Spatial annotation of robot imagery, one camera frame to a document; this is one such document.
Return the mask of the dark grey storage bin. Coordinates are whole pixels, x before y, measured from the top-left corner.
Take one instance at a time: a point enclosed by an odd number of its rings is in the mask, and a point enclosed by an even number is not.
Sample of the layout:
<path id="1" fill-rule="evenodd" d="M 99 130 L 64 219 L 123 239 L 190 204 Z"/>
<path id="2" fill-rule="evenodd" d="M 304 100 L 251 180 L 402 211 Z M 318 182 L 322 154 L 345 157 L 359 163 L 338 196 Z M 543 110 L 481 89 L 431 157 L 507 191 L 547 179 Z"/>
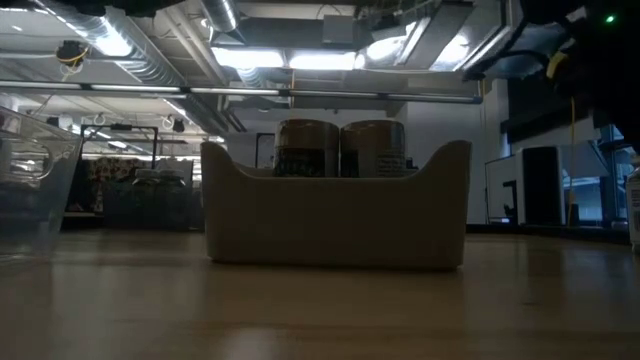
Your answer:
<path id="1" fill-rule="evenodd" d="M 201 194 L 172 184 L 112 182 L 103 192 L 104 224 L 134 230 L 204 229 Z"/>

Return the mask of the black metal frame rig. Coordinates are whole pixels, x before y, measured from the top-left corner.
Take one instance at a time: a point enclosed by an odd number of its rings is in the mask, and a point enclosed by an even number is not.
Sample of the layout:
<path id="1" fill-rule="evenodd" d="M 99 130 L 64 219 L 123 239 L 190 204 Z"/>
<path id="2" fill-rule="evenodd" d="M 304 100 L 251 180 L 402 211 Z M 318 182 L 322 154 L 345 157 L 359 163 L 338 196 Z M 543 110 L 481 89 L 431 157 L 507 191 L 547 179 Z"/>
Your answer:
<path id="1" fill-rule="evenodd" d="M 95 129 L 94 135 L 97 135 L 99 131 L 103 128 L 107 128 L 111 131 L 133 131 L 137 130 L 150 130 L 153 132 L 153 140 L 152 140 L 152 153 L 151 153 L 151 168 L 156 169 L 157 165 L 157 148 L 159 143 L 159 129 L 155 126 L 139 126 L 139 125 L 128 125 L 122 123 L 116 123 L 111 125 L 96 125 L 96 124 L 83 124 L 80 126 L 80 136 L 83 142 L 88 141 L 91 138 L 89 135 L 90 129 Z"/>

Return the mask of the round silver air duct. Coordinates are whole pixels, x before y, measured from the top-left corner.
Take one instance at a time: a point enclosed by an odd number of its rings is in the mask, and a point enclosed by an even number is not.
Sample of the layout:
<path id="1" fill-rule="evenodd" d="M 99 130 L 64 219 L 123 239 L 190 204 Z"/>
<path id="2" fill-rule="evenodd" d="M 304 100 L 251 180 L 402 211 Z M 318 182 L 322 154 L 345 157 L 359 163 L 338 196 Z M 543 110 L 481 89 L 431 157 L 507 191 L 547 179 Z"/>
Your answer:
<path id="1" fill-rule="evenodd" d="M 229 33 L 238 27 L 238 12 L 233 0 L 200 0 L 200 3 L 205 17 L 215 31 Z"/>

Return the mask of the white lid spice jar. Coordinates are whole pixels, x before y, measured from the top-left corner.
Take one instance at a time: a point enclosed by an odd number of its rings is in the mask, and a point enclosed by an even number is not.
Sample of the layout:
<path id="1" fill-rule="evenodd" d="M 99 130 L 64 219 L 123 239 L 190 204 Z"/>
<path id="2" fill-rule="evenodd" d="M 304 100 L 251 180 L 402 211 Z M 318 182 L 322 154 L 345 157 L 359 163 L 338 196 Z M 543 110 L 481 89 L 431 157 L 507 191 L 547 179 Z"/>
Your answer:
<path id="1" fill-rule="evenodd" d="M 640 154 L 631 157 L 631 165 L 626 180 L 627 221 L 632 252 L 640 256 Z"/>
<path id="2" fill-rule="evenodd" d="M 155 186 L 159 183 L 159 173 L 154 169 L 139 168 L 135 171 L 134 186 Z"/>
<path id="3" fill-rule="evenodd" d="M 184 172 L 176 169 L 160 170 L 159 183 L 164 186 L 185 187 Z"/>

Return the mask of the large spiral air duct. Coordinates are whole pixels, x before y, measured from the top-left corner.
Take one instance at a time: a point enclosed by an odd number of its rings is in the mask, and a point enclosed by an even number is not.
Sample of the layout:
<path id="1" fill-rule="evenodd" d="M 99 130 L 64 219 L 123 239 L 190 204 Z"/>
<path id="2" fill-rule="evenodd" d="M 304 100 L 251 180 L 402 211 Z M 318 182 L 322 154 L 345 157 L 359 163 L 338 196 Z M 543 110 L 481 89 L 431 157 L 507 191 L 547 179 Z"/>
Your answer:
<path id="1" fill-rule="evenodd" d="M 59 0 L 34 2 L 136 81 L 151 85 L 185 83 L 175 67 L 123 10 L 107 7 L 102 15 L 88 15 Z"/>

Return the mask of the grey ceiling box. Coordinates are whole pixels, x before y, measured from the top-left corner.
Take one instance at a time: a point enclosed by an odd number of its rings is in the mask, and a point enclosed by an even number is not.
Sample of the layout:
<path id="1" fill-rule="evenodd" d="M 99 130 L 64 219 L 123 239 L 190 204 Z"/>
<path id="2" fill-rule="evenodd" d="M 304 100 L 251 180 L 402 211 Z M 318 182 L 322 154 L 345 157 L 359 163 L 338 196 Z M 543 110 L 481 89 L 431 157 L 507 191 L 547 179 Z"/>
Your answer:
<path id="1" fill-rule="evenodd" d="M 351 44 L 354 38 L 354 19 L 343 15 L 323 17 L 322 42 L 324 44 Z"/>

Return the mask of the white board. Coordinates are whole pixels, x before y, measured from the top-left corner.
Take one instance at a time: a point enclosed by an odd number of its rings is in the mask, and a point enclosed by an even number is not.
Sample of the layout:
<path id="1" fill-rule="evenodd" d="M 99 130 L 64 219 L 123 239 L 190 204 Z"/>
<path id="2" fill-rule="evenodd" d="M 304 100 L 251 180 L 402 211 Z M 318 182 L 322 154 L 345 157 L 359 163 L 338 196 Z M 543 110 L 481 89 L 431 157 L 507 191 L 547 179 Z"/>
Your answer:
<path id="1" fill-rule="evenodd" d="M 188 175 L 193 170 L 192 160 L 178 160 L 176 158 L 160 159 L 155 166 L 155 169 L 160 170 L 180 170 L 184 175 Z"/>

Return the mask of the long horizontal metal pipe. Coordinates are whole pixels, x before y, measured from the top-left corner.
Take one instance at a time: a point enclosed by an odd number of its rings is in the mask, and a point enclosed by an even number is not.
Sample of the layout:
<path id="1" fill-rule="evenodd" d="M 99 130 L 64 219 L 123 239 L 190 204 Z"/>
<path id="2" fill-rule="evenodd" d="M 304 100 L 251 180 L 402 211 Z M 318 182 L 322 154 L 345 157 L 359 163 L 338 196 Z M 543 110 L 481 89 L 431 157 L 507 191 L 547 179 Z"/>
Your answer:
<path id="1" fill-rule="evenodd" d="M 402 101 L 425 103 L 480 104 L 482 96 L 447 95 L 438 93 L 389 93 L 389 92 L 357 92 L 308 89 L 272 89 L 272 88 L 231 88 L 231 87 L 191 87 L 160 85 L 114 85 L 73 82 L 38 82 L 0 80 L 0 89 L 34 90 L 34 91 L 85 91 L 103 93 L 139 93 L 153 96 L 173 96 L 184 98 L 187 95 L 231 95 L 231 96 L 264 96 L 264 97 L 322 97 L 346 98 L 371 101 Z"/>

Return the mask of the clear plastic bin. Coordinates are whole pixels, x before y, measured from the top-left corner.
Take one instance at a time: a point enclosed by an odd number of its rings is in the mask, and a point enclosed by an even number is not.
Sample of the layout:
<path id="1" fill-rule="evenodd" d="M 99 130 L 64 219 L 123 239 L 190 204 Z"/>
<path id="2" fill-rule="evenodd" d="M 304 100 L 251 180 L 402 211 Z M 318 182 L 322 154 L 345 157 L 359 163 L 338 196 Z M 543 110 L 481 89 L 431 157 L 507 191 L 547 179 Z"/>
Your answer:
<path id="1" fill-rule="evenodd" d="M 81 145 L 72 132 L 0 107 L 0 259 L 51 253 Z"/>

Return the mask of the light grey plastic bin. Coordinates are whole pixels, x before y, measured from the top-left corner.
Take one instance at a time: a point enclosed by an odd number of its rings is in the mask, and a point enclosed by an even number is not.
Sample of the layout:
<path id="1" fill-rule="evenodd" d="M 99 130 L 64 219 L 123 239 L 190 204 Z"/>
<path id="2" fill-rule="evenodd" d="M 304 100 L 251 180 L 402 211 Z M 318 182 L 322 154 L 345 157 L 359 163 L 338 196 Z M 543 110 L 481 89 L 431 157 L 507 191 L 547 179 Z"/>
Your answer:
<path id="1" fill-rule="evenodd" d="M 456 269 L 472 145 L 449 142 L 401 178 L 259 176 L 201 146 L 208 256 L 220 263 Z"/>

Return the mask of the patterned panel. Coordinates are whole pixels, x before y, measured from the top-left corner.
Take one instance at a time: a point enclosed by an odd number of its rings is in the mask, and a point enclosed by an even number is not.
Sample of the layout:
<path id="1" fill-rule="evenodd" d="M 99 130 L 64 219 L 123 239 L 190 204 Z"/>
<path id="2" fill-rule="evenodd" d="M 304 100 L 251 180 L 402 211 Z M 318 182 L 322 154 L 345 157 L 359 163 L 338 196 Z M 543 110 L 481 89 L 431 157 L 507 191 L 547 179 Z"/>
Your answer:
<path id="1" fill-rule="evenodd" d="M 147 163 L 138 159 L 102 157 L 89 161 L 88 179 L 94 182 L 108 182 L 130 179 L 135 171 L 146 168 Z"/>

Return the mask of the ceiling light panel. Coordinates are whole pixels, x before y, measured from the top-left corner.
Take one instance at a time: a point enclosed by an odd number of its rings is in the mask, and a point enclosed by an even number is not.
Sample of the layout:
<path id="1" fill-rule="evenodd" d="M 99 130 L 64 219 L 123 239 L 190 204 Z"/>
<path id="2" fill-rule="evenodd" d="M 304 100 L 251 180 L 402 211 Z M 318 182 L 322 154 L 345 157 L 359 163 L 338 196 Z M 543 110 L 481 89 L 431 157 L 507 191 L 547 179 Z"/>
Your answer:
<path id="1" fill-rule="evenodd" d="M 296 70 L 350 71 L 354 68 L 356 54 L 347 53 L 296 53 L 289 67 Z"/>
<path id="2" fill-rule="evenodd" d="M 236 69 L 282 68 L 285 66 L 282 54 L 276 50 L 212 47 L 211 51 L 220 65 Z"/>

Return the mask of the brown lid spice jar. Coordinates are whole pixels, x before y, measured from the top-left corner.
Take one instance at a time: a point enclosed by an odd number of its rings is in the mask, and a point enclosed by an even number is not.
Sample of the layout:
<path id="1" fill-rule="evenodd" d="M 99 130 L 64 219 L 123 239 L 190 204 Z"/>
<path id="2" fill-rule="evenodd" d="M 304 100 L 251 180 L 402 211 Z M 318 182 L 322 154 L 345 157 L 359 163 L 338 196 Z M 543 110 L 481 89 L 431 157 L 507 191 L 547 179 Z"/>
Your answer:
<path id="1" fill-rule="evenodd" d="M 339 128 L 312 119 L 281 121 L 275 137 L 276 177 L 337 177 Z"/>
<path id="2" fill-rule="evenodd" d="M 405 129 L 393 120 L 365 120 L 340 129 L 340 176 L 403 177 L 406 171 Z"/>

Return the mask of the black tall cabinet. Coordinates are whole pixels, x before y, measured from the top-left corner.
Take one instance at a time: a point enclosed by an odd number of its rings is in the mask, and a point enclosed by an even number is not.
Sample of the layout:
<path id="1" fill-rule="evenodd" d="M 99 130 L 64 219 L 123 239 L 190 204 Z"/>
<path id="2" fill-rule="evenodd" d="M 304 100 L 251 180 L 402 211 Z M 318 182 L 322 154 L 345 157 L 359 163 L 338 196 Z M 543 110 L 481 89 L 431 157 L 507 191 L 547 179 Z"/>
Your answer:
<path id="1" fill-rule="evenodd" d="M 522 154 L 523 221 L 526 225 L 563 223 L 561 170 L 556 147 L 525 148 Z"/>

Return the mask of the rectangular metal air duct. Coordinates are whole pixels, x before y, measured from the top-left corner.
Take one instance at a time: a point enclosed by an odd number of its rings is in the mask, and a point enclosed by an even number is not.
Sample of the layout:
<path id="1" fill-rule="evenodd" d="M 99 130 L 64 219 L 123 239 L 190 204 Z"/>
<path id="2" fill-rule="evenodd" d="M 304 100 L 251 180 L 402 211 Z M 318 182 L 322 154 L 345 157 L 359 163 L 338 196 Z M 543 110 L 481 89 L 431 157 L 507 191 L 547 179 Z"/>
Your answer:
<path id="1" fill-rule="evenodd" d="M 431 72 L 462 72 L 494 55 L 523 18 L 520 0 L 465 0 L 473 10 L 429 67 Z M 528 24 L 513 50 L 550 55 L 563 29 L 557 24 Z"/>

